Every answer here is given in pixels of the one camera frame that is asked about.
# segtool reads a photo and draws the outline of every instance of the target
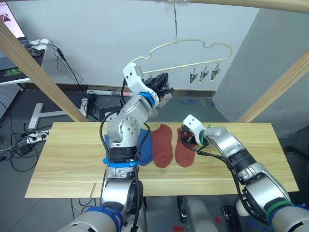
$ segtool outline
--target gray wall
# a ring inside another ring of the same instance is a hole
[[[221,82],[214,102],[236,121],[308,48],[308,14],[261,9]],[[309,74],[253,122],[271,122],[283,137],[309,124]]]
[[[174,8],[163,2],[38,0],[10,2],[9,6],[27,38],[52,40],[88,85],[121,86],[123,68],[131,60],[146,57],[154,47],[175,39]],[[192,3],[177,4],[176,11],[179,39],[202,39],[208,45],[226,43],[235,54],[258,8]],[[149,61],[137,63],[145,72],[229,54],[226,47],[201,48],[201,43],[179,43],[155,51]],[[169,72],[169,84],[175,89],[217,90],[233,57],[221,63],[221,72],[212,82],[209,75],[201,84],[195,80],[189,85],[191,67]],[[51,58],[42,65],[47,74],[56,83],[72,84],[56,70],[53,54]],[[216,64],[211,63],[208,70]],[[198,75],[204,67],[197,67]],[[61,62],[60,69],[70,74]]]

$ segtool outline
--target blue sock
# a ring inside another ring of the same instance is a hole
[[[141,141],[143,140],[143,137],[146,135],[148,130],[144,130],[141,129],[140,130],[140,135],[139,138],[137,140],[137,148],[139,147]],[[107,147],[109,146],[110,143],[110,139],[108,137],[108,135],[104,135],[104,140],[105,143],[107,145]],[[149,132],[143,146],[140,149],[140,156],[138,157],[138,163],[141,166],[145,166],[148,163],[150,163],[153,160],[153,143],[151,140],[151,133]]]

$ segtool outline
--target hanging wire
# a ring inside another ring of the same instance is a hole
[[[175,15],[175,40],[177,40],[177,17],[176,17],[176,5],[174,2],[174,15]]]

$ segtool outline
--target green ring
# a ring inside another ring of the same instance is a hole
[[[268,208],[268,210],[266,211],[266,219],[268,221],[269,219],[269,215],[274,211],[275,208],[281,206],[281,205],[284,205],[284,204],[290,204],[290,205],[294,205],[292,204],[291,202],[289,201],[280,201],[280,202],[277,202],[277,203],[274,203],[270,208]]]
[[[202,139],[199,139],[203,146],[205,146],[204,143],[203,143],[203,141],[204,141],[204,134],[205,134],[205,130],[202,133],[202,137],[201,137]]]

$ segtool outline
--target metal clip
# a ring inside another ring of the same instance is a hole
[[[195,73],[195,66],[193,69],[193,73],[190,72],[190,84],[196,79],[197,73]]]
[[[204,78],[209,74],[209,71],[206,72],[207,67],[208,67],[208,65],[205,64],[204,70],[201,71],[201,76],[199,78],[199,83],[201,83],[204,80]]]
[[[214,70],[212,70],[212,73],[211,73],[211,80],[212,81],[214,80],[216,75],[221,71],[221,69],[219,69],[219,65],[220,65],[220,63],[218,62],[217,66],[214,68]]]

